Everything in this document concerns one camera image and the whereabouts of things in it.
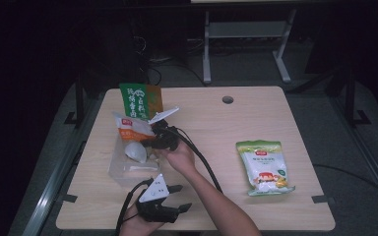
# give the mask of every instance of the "package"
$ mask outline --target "package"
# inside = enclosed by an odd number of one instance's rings
[[[249,196],[276,195],[292,192],[287,185],[287,171],[281,142],[244,141],[236,143],[253,190]]]
[[[139,142],[153,139],[156,136],[152,131],[152,126],[147,121],[124,116],[118,112],[112,112],[112,114],[122,140]]]
[[[120,84],[119,88],[126,116],[147,121],[163,111],[159,86]]]

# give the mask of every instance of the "packet with red logo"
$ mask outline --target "packet with red logo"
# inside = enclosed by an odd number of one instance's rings
[[[244,141],[236,143],[253,190],[249,196],[276,195],[292,192],[287,186],[287,172],[281,142]]]
[[[148,157],[155,158],[155,156],[152,156],[151,149],[143,147],[140,143],[141,140],[149,140],[156,137],[152,131],[152,126],[147,121],[138,118],[123,116],[117,112],[112,112],[112,114],[125,147],[125,154],[140,163],[145,163]]]
[[[117,112],[112,112],[115,117],[116,127],[123,141],[141,141],[153,139],[156,135],[152,131],[152,126],[147,121],[138,118],[123,116]]]

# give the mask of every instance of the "table surface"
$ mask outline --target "table surface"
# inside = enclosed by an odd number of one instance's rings
[[[167,117],[167,122],[189,135],[210,163],[225,195],[243,208],[259,229],[326,231],[335,227],[328,204],[314,204],[312,200],[324,193],[281,88],[163,88],[161,92],[164,110],[180,107]],[[222,102],[226,95],[233,97],[233,103]],[[68,195],[77,199],[74,203],[64,202],[57,217],[56,225],[61,229],[116,226],[129,189],[108,176],[118,135],[112,111],[124,112],[119,89],[111,89],[105,95],[68,190]],[[250,186],[235,143],[248,140],[282,142],[288,184],[296,186],[295,191],[266,197],[247,195]],[[196,165],[212,182],[199,158]],[[166,160],[161,161],[161,172],[168,185],[183,185],[183,190],[170,195],[163,205],[192,203],[188,212],[162,229],[216,229],[193,188]]]

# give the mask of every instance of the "green package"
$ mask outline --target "green package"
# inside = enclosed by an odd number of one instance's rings
[[[244,141],[236,143],[253,190],[249,196],[276,195],[292,192],[287,186],[287,171],[281,142]]]
[[[144,84],[120,84],[125,115],[142,120],[150,120],[157,112],[162,112],[161,89]]]

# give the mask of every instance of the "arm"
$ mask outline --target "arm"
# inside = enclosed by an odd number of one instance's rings
[[[192,149],[182,141],[175,151],[158,151],[181,173],[198,194],[222,235],[261,235],[253,220],[238,205],[218,191],[195,167]]]

